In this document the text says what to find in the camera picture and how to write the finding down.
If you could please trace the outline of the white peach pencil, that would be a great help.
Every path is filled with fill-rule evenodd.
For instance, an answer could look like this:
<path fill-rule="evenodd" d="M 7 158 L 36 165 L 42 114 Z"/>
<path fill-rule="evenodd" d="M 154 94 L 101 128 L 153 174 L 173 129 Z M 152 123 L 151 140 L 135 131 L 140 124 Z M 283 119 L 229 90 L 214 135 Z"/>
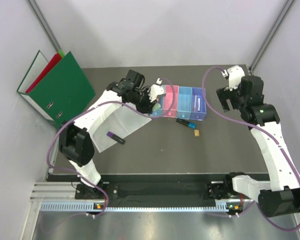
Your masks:
<path fill-rule="evenodd" d="M 194 98 L 193 98 L 193 111 L 192 112 L 196 112 L 196 102 L 197 102 L 197 95 L 195 94 L 194 95 Z"/>

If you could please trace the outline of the white blue whiteboard marker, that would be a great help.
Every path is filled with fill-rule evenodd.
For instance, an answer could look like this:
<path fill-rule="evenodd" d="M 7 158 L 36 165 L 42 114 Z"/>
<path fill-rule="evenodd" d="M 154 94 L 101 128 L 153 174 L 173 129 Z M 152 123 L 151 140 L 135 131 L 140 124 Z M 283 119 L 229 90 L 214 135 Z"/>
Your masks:
<path fill-rule="evenodd" d="M 200 112 L 201 111 L 201 99 L 198 98 L 197 99 L 197 108 L 196 108 L 197 112 Z"/>

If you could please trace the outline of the green highlighter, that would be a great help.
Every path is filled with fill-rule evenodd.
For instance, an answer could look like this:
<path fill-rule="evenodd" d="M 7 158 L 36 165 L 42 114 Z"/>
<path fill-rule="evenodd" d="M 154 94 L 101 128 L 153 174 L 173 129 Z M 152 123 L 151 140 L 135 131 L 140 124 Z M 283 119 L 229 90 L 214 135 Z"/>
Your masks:
<path fill-rule="evenodd" d="M 152 111 L 153 111 L 153 112 L 156 112 L 156 111 L 158 111 L 160 108 L 161 108 L 161 105 L 157 102 L 157 103 L 153 106 Z"/>

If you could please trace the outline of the purple drawer bin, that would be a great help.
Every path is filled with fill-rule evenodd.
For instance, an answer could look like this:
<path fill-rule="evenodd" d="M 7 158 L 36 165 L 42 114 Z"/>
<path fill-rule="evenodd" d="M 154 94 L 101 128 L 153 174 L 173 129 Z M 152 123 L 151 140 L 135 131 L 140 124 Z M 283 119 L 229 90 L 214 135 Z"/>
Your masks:
<path fill-rule="evenodd" d="M 204 99 L 204 95 L 206 94 L 206 90 L 202 89 L 200 87 L 193 87 L 192 88 L 192 112 L 190 115 L 190 119 L 194 121 L 203 121 L 207 115 L 207 107 L 206 107 L 206 102 Z M 193 100 L 194 100 L 194 95 L 197 95 L 196 98 L 196 111 L 193 112 Z M 200 112 L 197 111 L 197 100 L 200 98 Z"/>

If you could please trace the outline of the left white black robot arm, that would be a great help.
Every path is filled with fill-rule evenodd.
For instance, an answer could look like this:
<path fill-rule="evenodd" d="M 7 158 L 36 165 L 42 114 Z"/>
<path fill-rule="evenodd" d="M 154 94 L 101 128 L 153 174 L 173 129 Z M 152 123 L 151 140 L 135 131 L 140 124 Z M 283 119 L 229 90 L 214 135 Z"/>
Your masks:
<path fill-rule="evenodd" d="M 129 70 L 119 82 L 110 83 L 100 98 L 73 123 L 65 126 L 59 136 L 58 148 L 61 154 L 79 173 L 82 192 L 92 198 L 99 198 L 104 191 L 102 177 L 93 161 L 95 140 L 93 134 L 101 124 L 123 104 L 135 105 L 141 114 L 151 114 L 158 96 L 164 93 L 162 81 L 144 86 L 145 77 Z"/>

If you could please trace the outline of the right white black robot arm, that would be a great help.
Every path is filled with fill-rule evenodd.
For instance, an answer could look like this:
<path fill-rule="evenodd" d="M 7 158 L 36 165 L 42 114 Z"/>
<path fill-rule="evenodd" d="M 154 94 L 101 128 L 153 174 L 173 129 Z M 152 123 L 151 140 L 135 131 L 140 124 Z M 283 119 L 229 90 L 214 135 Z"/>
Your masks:
<path fill-rule="evenodd" d="M 269 181 L 261 182 L 243 172 L 224 178 L 223 192 L 229 198 L 243 194 L 258 203 L 268 218 L 300 213 L 300 175 L 288 163 L 290 155 L 282 135 L 280 118 L 272 104 L 264 103 L 264 82 L 258 76 L 243 76 L 235 88 L 224 87 L 216 94 L 224 111 L 239 110 L 255 138 Z"/>

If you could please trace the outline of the light blue drawer bin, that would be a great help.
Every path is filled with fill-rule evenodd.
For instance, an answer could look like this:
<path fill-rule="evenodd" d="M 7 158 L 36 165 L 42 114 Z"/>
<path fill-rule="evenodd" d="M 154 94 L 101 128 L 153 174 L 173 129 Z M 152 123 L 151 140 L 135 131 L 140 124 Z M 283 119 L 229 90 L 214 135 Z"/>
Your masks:
<path fill-rule="evenodd" d="M 150 115 L 154 116 L 154 117 L 161 116 L 163 114 L 163 105 L 164 105 L 164 99 L 166 96 L 166 86 L 162 85 L 161 87 L 163 89 L 163 93 L 160 93 L 156 99 L 156 103 L 159 103 L 161 105 L 161 108 L 158 111 L 155 111 L 155 112 L 152 111 L 152 113 Z"/>
<path fill-rule="evenodd" d="M 177 118 L 189 120 L 192 113 L 192 88 L 178 88 Z"/>

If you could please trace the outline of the purple capped black highlighter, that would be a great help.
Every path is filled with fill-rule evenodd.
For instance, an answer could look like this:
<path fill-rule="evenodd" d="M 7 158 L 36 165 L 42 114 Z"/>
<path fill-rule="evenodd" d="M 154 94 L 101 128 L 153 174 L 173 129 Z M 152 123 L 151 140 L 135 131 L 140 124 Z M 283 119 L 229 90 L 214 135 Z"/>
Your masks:
<path fill-rule="evenodd" d="M 123 145 L 126 142 L 123 138 L 117 136 L 111 131 L 108 131 L 106 135 L 112 140 L 116 141 L 117 143 L 120 143 L 121 145 Z"/>

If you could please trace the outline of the pink drawer bin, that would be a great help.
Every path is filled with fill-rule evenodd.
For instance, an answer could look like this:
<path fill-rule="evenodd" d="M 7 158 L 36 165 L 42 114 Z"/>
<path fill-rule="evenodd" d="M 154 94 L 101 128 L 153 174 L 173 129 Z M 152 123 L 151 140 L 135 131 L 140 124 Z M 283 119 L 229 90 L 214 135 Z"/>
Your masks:
<path fill-rule="evenodd" d="M 176 118 L 177 117 L 179 86 L 173 85 L 173 89 L 174 89 L 174 104 L 173 104 L 171 110 L 166 115 L 164 115 L 164 117 L 167 117 L 167 118 Z M 163 101 L 163 113 L 165 113 L 169 109 L 169 107 L 171 106 L 171 104 L 173 102 L 172 87 L 170 85 L 166 85 L 165 91 L 166 91 L 166 95 L 165 95 L 164 101 Z"/>

